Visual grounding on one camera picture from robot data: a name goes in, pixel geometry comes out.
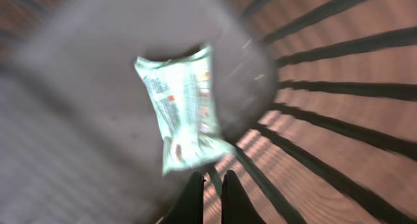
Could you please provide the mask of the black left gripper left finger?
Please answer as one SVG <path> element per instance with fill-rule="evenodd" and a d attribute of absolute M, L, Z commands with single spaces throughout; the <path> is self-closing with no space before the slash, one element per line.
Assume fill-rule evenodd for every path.
<path fill-rule="evenodd" d="M 195 171 L 160 224 L 202 224 L 205 179 Z"/>

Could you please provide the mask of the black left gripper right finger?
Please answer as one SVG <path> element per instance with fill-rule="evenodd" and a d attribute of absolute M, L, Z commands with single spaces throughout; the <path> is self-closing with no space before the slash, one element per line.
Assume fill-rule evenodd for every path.
<path fill-rule="evenodd" d="M 232 170 L 223 178 L 221 202 L 222 224 L 265 224 Z"/>

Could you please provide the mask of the mint green wipes pack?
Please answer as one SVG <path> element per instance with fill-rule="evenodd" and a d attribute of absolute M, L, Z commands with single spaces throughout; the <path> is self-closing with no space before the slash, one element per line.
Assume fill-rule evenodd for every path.
<path fill-rule="evenodd" d="M 212 46 L 166 61 L 138 57 L 135 69 L 156 113 L 164 142 L 162 174 L 185 171 L 235 152 L 223 139 L 212 91 Z"/>

